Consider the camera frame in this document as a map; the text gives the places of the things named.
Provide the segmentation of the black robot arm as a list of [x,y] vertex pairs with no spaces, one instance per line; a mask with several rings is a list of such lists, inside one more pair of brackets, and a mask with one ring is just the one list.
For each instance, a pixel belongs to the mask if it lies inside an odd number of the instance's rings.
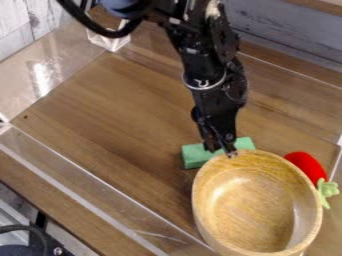
[[222,0],[102,0],[117,17],[163,27],[183,64],[183,83],[205,149],[237,155],[237,116],[249,83],[237,58],[240,36],[230,27]]

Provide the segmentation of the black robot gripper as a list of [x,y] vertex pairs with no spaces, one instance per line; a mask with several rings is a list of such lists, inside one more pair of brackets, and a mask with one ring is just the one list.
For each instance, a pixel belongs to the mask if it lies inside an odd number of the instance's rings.
[[203,146],[211,153],[222,150],[229,158],[237,156],[237,148],[223,139],[237,138],[237,115],[246,105],[249,82],[241,61],[234,59],[225,78],[215,85],[191,90],[195,107],[193,119],[198,124]]

